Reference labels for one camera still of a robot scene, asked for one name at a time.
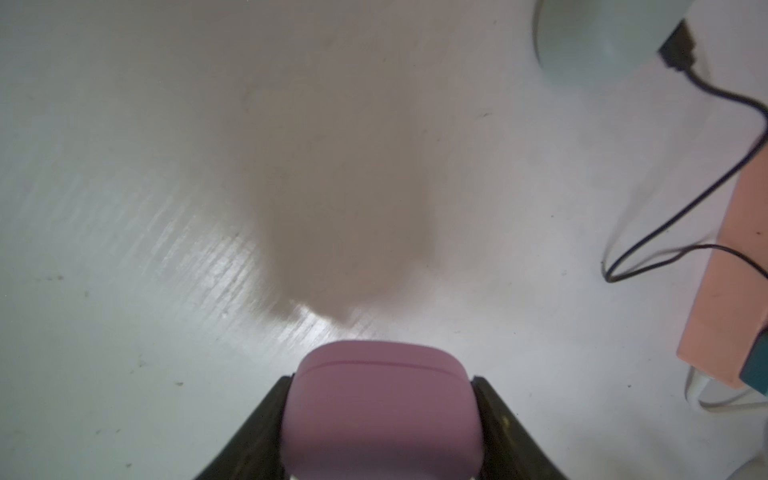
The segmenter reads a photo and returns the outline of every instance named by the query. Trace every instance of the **black plug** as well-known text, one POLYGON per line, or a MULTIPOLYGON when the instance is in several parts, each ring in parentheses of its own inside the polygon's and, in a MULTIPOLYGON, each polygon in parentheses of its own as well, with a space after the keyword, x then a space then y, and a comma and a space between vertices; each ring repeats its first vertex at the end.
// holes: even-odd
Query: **black plug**
POLYGON ((659 55, 664 59, 667 67, 677 71, 688 71, 696 61, 696 57, 694 57, 695 45, 688 24, 683 20, 664 42, 664 45, 661 45, 659 55))

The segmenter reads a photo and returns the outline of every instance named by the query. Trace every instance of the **pink object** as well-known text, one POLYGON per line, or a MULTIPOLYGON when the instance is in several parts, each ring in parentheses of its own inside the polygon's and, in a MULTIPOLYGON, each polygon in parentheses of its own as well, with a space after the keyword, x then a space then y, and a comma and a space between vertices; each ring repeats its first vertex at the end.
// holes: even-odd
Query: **pink object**
POLYGON ((441 350, 337 342, 293 378, 280 450, 300 480, 468 480, 482 427, 464 367, 441 350))
MULTIPOLYGON (((768 266, 767 149, 742 171, 717 242, 768 266)), ((766 323, 768 282, 733 255, 715 251, 677 356, 726 385, 741 388, 739 374, 766 323)))

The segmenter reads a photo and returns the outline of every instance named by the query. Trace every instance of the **white cable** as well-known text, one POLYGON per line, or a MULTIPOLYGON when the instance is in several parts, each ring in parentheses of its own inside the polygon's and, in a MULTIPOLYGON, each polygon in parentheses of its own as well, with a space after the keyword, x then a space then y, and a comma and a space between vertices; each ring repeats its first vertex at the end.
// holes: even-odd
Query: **white cable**
MULTIPOLYGON (((742 392, 737 393, 735 396, 721 402, 702 402, 700 400, 701 393, 704 391, 711 380, 712 378, 709 377, 706 373, 701 372, 695 367, 690 367, 688 379, 685 383, 685 399, 688 401, 688 404, 697 412, 746 412, 750 410, 768 408, 768 402, 734 404, 734 402, 737 402, 745 396, 748 396, 750 393, 754 392, 754 390, 750 388, 746 388, 742 392)), ((768 429, 766 429, 766 437, 768 438, 768 429)))

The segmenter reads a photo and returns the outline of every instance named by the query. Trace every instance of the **floor surface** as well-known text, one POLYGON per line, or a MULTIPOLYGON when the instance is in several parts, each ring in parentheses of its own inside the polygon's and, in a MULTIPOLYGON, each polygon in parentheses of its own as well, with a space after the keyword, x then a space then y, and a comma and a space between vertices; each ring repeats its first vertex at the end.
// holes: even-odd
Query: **floor surface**
MULTIPOLYGON (((0 477, 192 478, 335 339, 437 346, 570 478, 725 478, 675 356, 707 262, 614 258, 761 128, 654 58, 552 85, 534 0, 0 4, 0 477)), ((768 98, 761 0, 689 15, 768 98)), ((711 237, 719 192, 656 247, 711 237)))

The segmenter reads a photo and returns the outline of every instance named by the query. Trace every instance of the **black cable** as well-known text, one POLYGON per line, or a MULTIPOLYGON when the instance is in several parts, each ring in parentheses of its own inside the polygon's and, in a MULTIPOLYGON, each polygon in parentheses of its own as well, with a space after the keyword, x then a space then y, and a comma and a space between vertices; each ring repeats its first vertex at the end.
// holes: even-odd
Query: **black cable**
POLYGON ((762 114, 763 118, 766 121, 766 127, 763 129, 763 133, 760 135, 757 142, 754 144, 752 148, 750 148, 749 152, 747 152, 747 154, 744 156, 744 158, 742 158, 739 161, 739 163, 734 165, 722 177, 720 177, 720 179, 718 179, 715 183, 710 185, 709 188, 707 188, 704 192, 699 194, 698 197, 696 197, 692 202, 686 205, 682 210, 677 212, 672 218, 667 220, 663 225, 661 225, 656 230, 652 231, 651 233, 643 237, 642 240, 640 240, 635 245, 633 245, 629 250, 622 253, 621 256, 618 257, 618 259, 614 261, 611 264, 611 266, 608 267, 607 270, 605 270, 605 265, 603 265, 603 278, 608 283, 621 282, 622 280, 630 279, 633 276, 637 276, 642 273, 646 273, 651 270, 661 268, 663 266, 669 265, 670 263, 675 263, 679 259, 685 257, 689 252, 692 252, 694 250, 715 249, 715 250, 721 250, 723 252, 727 252, 727 253, 730 253, 731 255, 739 257, 741 260, 745 261, 752 268, 754 268, 760 275, 764 276, 766 280, 768 280, 768 271, 762 268, 759 264, 757 264, 757 262, 749 258, 747 255, 745 255, 744 253, 741 253, 738 250, 734 250, 732 248, 725 247, 723 245, 718 245, 715 243, 694 244, 694 245, 689 245, 687 247, 682 247, 680 248, 680 250, 677 252, 676 255, 674 255, 673 257, 667 260, 662 260, 660 262, 652 263, 651 265, 636 268, 634 270, 630 270, 624 273, 614 274, 616 269, 625 260, 627 260, 627 258, 629 258, 633 253, 637 252, 640 248, 642 248, 648 242, 658 237, 661 233, 663 233, 668 228, 672 227, 674 224, 680 221, 681 218, 688 215, 688 213, 691 210, 693 210, 701 202, 706 200, 715 190, 722 187, 724 183, 726 183, 734 175, 739 173, 758 154, 758 152, 760 152, 760 150, 766 145, 766 143, 768 143, 768 108, 765 106, 765 104, 763 104, 758 100, 755 100, 754 98, 749 98, 741 94, 735 94, 733 92, 725 91, 721 88, 714 87, 713 85, 706 83, 701 77, 699 77, 696 74, 696 72, 693 71, 690 65, 685 65, 684 68, 679 68, 679 69, 685 74, 688 80, 690 80, 691 83, 696 85, 701 91, 704 91, 705 93, 713 95, 714 97, 723 98, 725 100, 733 101, 738 104, 742 104, 742 105, 746 105, 747 107, 754 108, 755 110, 757 110, 762 114))

